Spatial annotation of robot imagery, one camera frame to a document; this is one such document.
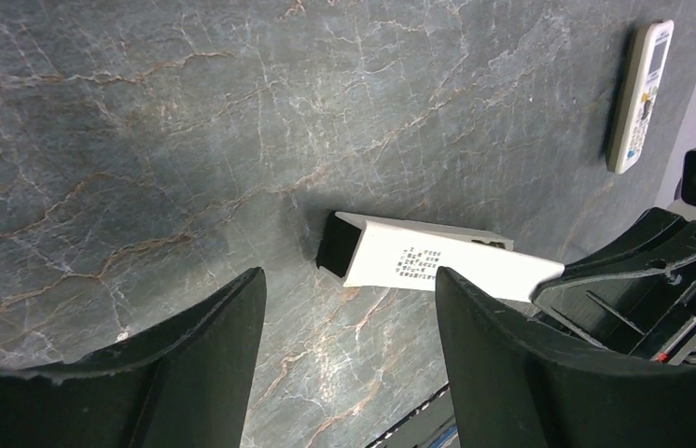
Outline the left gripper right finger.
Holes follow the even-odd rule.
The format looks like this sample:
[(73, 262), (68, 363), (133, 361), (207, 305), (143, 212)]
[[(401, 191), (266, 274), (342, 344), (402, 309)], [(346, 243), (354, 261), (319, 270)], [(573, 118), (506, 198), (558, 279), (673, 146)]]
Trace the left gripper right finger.
[(464, 447), (696, 447), (696, 366), (570, 337), (436, 276), (438, 330)]

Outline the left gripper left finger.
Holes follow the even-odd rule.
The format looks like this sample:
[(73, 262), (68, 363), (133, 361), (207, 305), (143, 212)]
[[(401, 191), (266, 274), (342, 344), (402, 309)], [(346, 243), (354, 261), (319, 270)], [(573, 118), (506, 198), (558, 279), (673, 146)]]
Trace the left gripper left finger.
[(0, 369), (0, 447), (236, 447), (267, 299), (249, 269), (74, 363)]

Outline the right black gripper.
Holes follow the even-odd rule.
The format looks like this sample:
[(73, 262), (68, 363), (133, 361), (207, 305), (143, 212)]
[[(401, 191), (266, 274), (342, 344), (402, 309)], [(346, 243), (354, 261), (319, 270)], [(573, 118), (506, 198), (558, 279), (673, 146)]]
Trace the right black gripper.
[(532, 302), (597, 347), (678, 364), (696, 335), (696, 220), (652, 207)]

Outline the beige remote control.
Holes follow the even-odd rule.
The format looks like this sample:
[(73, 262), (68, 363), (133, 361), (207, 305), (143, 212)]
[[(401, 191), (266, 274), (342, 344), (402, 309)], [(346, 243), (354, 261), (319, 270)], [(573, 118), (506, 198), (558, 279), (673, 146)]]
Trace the beige remote control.
[(641, 157), (674, 29), (672, 20), (664, 20), (634, 33), (606, 158), (613, 174), (625, 173)]

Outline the white long remote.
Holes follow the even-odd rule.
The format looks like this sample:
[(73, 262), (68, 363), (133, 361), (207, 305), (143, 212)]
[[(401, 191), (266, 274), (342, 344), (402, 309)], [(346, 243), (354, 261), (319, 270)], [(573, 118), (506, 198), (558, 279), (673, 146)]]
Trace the white long remote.
[(510, 301), (529, 301), (540, 283), (564, 273), (560, 262), (489, 245), (466, 246), (441, 267), (461, 274), (494, 298)]

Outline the white rectangular block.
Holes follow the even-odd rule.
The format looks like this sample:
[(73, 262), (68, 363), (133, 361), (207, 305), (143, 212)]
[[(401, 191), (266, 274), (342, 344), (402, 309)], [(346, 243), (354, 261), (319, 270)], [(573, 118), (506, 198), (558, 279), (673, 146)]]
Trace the white rectangular block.
[(511, 250), (514, 241), (491, 231), (332, 212), (315, 265), (343, 287), (433, 291), (438, 266), (469, 245)]

